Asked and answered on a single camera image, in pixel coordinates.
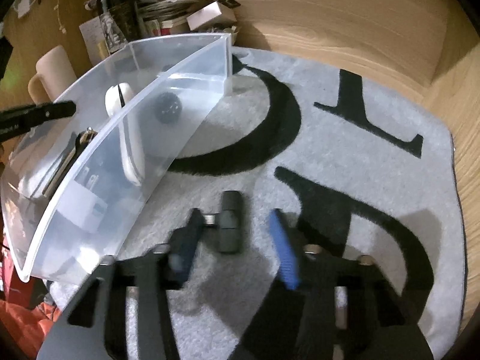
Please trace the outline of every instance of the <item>wooden floor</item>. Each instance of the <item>wooden floor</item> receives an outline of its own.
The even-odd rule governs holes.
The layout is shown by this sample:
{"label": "wooden floor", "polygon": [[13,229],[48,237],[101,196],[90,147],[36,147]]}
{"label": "wooden floor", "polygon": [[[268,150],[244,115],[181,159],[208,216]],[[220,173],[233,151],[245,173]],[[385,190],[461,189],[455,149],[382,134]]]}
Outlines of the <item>wooden floor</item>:
{"label": "wooden floor", "polygon": [[[61,0],[68,34],[43,0],[6,35],[15,49],[1,107],[30,101],[35,62],[63,44],[78,76],[90,68],[78,25],[86,0]],[[238,0],[238,45],[315,59],[398,90],[450,128],[465,220],[469,281],[464,322],[480,301],[480,38],[456,0]]]}

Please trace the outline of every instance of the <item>black knob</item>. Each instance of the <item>black knob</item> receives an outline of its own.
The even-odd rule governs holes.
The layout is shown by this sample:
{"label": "black knob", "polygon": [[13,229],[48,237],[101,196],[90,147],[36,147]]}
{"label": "black knob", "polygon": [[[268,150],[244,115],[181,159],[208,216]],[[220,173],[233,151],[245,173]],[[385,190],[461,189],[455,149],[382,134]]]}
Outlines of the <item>black knob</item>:
{"label": "black knob", "polygon": [[158,98],[157,119],[160,123],[173,124],[178,122],[182,113],[182,102],[172,92],[162,93]]}

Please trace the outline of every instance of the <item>metal bolt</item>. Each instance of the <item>metal bolt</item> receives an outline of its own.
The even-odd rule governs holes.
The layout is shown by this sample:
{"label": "metal bolt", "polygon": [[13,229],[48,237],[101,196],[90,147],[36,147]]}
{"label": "metal bolt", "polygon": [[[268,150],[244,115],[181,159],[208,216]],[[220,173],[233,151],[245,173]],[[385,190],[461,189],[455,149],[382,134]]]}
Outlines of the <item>metal bolt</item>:
{"label": "metal bolt", "polygon": [[320,254],[322,250],[321,246],[314,244],[308,244],[303,247],[303,251],[307,254]]}
{"label": "metal bolt", "polygon": [[101,266],[111,266],[115,263],[115,257],[111,255],[103,256],[102,260],[100,260]]}
{"label": "metal bolt", "polygon": [[363,254],[362,256],[358,257],[357,261],[361,266],[374,266],[375,265],[375,259],[368,254]]}
{"label": "metal bolt", "polygon": [[169,244],[158,244],[158,245],[153,247],[152,251],[155,254],[166,254],[170,251],[170,245]]}

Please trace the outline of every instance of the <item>ceramic mug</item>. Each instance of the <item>ceramic mug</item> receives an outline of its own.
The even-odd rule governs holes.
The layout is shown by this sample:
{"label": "ceramic mug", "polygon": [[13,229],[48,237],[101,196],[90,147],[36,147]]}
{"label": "ceramic mug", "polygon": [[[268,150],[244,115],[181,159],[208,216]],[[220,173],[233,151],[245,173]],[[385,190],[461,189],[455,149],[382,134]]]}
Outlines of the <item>ceramic mug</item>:
{"label": "ceramic mug", "polygon": [[28,93],[35,104],[46,101],[45,95],[38,90],[38,81],[42,84],[49,100],[57,99],[77,80],[71,67],[67,52],[63,46],[50,50],[37,62],[37,74],[28,83]]}

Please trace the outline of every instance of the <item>clear plastic bin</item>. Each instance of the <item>clear plastic bin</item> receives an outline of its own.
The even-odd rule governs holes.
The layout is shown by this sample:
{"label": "clear plastic bin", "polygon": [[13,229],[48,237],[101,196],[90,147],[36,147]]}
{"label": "clear plastic bin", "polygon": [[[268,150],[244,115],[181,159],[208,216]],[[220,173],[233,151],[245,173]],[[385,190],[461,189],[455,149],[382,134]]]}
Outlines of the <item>clear plastic bin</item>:
{"label": "clear plastic bin", "polygon": [[[79,284],[102,256],[119,252],[173,159],[228,91],[231,69],[229,35],[139,40],[57,99],[75,101],[75,115],[23,137],[1,178],[3,219],[21,280]],[[120,83],[136,95],[110,118],[105,94]],[[174,122],[159,115],[165,93],[181,102]],[[98,134],[48,196],[47,186],[88,128]]]}

